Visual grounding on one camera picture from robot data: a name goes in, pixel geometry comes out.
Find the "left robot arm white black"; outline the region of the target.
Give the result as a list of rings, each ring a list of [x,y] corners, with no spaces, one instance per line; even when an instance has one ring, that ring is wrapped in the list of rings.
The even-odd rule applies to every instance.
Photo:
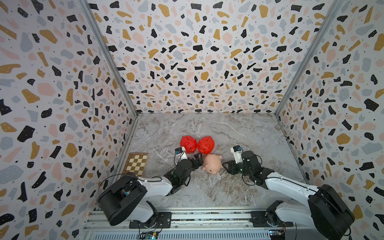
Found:
[[[187,187],[191,172],[203,165],[202,154],[188,158],[184,152],[175,152],[175,156],[179,158],[178,163],[163,177],[146,179],[129,172],[98,196],[97,204],[111,226],[130,220],[136,221],[138,227],[151,228],[162,219],[147,199],[171,196],[183,186]]]

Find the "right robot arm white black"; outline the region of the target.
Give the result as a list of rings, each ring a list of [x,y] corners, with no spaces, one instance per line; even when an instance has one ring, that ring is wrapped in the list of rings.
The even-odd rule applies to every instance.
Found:
[[[257,216],[255,223],[279,227],[290,222],[316,229],[328,240],[340,240],[351,233],[355,216],[341,197],[329,185],[321,187],[300,183],[262,166],[260,156],[243,151],[240,146],[231,149],[234,160],[222,164],[231,175],[248,177],[251,186],[278,192],[298,202],[296,205],[277,200],[264,216]]]

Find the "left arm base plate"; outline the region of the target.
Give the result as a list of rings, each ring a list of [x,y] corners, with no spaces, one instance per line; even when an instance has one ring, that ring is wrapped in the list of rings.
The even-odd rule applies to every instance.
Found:
[[[169,229],[171,227],[172,212],[158,212],[154,213],[150,219],[144,223],[140,221],[131,221],[130,229]]]

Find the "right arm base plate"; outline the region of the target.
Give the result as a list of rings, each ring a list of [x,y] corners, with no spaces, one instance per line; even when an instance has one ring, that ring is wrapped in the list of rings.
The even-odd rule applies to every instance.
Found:
[[[292,222],[283,222],[277,217],[275,213],[268,211],[252,211],[250,222],[255,228],[283,228],[294,226]]]

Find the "pink piggy bank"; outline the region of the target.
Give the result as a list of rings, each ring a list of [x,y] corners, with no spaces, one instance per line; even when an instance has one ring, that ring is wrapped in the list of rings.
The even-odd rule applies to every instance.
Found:
[[[222,156],[215,154],[208,154],[204,158],[202,170],[206,171],[209,174],[216,175],[221,169],[222,165]]]

